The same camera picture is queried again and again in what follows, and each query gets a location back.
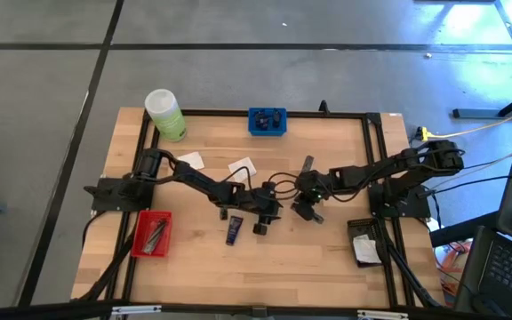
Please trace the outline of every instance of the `laptop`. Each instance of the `laptop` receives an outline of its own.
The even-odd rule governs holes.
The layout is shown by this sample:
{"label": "laptop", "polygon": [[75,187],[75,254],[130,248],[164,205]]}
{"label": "laptop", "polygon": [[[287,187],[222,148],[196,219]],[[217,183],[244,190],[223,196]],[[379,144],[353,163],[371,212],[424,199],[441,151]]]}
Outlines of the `laptop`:
{"label": "laptop", "polygon": [[[480,228],[474,243],[486,256],[477,292],[472,292],[473,297],[469,299],[472,309],[479,313],[512,316],[512,238]],[[465,284],[467,279],[462,278],[461,282]]]}

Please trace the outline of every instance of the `white cable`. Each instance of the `white cable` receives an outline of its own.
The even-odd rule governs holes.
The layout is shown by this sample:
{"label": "white cable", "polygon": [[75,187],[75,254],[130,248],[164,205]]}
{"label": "white cable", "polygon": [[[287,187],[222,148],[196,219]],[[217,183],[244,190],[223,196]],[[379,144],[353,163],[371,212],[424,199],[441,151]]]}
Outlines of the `white cable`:
{"label": "white cable", "polygon": [[495,164],[498,164],[499,162],[501,162],[501,161],[503,161],[503,160],[505,160],[505,159],[507,159],[507,158],[510,158],[510,157],[512,157],[512,153],[511,153],[511,154],[508,154],[508,155],[506,155],[506,156],[504,156],[504,157],[502,157],[502,158],[501,158],[501,159],[499,159],[499,160],[495,160],[494,162],[492,162],[492,163],[490,163],[490,164],[488,164],[488,165],[485,165],[485,166],[483,166],[483,167],[481,167],[481,168],[477,168],[477,169],[475,169],[475,170],[473,170],[473,171],[470,171],[470,172],[467,172],[467,173],[464,173],[464,174],[461,174],[461,175],[456,175],[456,176],[454,176],[454,177],[451,177],[450,179],[444,180],[444,181],[442,181],[442,182],[440,182],[440,183],[436,184],[436,185],[435,185],[434,187],[432,187],[431,189],[432,189],[432,190],[436,190],[436,188],[437,188],[437,187],[439,187],[439,186],[441,186],[441,185],[443,185],[443,184],[445,184],[445,183],[447,183],[447,182],[450,182],[450,181],[452,181],[452,180],[456,180],[456,179],[459,179],[459,178],[461,178],[461,177],[465,177],[465,176],[467,176],[467,175],[469,175],[469,174],[471,174],[471,173],[478,172],[478,171],[481,171],[481,170],[483,170],[483,169],[489,168],[490,166],[495,165]]}
{"label": "white cable", "polygon": [[501,121],[498,121],[496,123],[493,123],[493,124],[486,124],[486,125],[482,125],[482,126],[477,127],[477,128],[469,129],[469,130],[462,131],[462,132],[450,133],[450,134],[434,134],[432,132],[428,132],[428,138],[448,139],[448,138],[451,138],[451,137],[461,136],[462,134],[472,133],[472,132],[480,131],[482,129],[491,128],[491,127],[493,127],[495,125],[504,124],[504,123],[506,123],[509,120],[512,120],[512,116],[510,116],[510,117],[508,117],[506,119],[503,119]]}

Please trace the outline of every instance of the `paper sheet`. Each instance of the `paper sheet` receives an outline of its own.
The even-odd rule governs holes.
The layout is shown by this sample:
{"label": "paper sheet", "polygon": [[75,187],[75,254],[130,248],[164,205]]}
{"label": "paper sheet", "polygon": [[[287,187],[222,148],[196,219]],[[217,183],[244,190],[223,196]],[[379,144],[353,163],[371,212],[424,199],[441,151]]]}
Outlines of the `paper sheet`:
{"label": "paper sheet", "polygon": [[377,253],[376,241],[369,239],[368,235],[353,238],[356,259],[365,263],[381,263]]}
{"label": "paper sheet", "polygon": [[201,170],[204,168],[203,158],[198,152],[192,152],[183,156],[178,156],[177,159],[185,161],[191,165],[191,168]]}
{"label": "paper sheet", "polygon": [[[232,172],[238,170],[238,168],[241,168],[243,166],[248,168],[248,170],[250,171],[250,175],[251,176],[256,174],[256,168],[254,168],[254,164],[252,164],[252,161],[250,160],[249,157],[246,157],[244,159],[238,160],[238,161],[236,161],[233,164],[229,164],[228,165],[228,169],[230,170],[230,173],[232,173]],[[246,180],[248,178],[248,175],[246,174],[246,170],[241,170],[241,171],[237,172],[233,176],[233,178],[234,178],[234,180],[236,182],[242,182],[242,181],[244,181],[244,180]]]}

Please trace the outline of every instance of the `small tube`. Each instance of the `small tube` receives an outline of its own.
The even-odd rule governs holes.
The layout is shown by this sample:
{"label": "small tube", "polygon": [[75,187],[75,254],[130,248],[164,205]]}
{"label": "small tube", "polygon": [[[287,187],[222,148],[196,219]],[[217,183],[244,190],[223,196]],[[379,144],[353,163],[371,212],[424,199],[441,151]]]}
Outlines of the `small tube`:
{"label": "small tube", "polygon": [[228,222],[227,245],[234,245],[243,219],[237,216],[230,216]]}

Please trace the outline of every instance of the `metal stand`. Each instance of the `metal stand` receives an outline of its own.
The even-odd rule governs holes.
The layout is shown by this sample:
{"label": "metal stand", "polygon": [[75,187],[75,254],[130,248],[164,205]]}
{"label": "metal stand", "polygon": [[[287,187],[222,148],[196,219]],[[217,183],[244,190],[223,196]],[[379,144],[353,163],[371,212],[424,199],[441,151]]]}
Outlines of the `metal stand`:
{"label": "metal stand", "polygon": [[504,119],[512,116],[512,102],[501,110],[456,108],[453,117],[456,119]]}
{"label": "metal stand", "polygon": [[472,220],[463,221],[450,227],[432,231],[430,232],[430,240],[432,241],[432,247],[436,248],[474,236],[479,226],[495,229],[496,225],[497,212],[491,212]]}

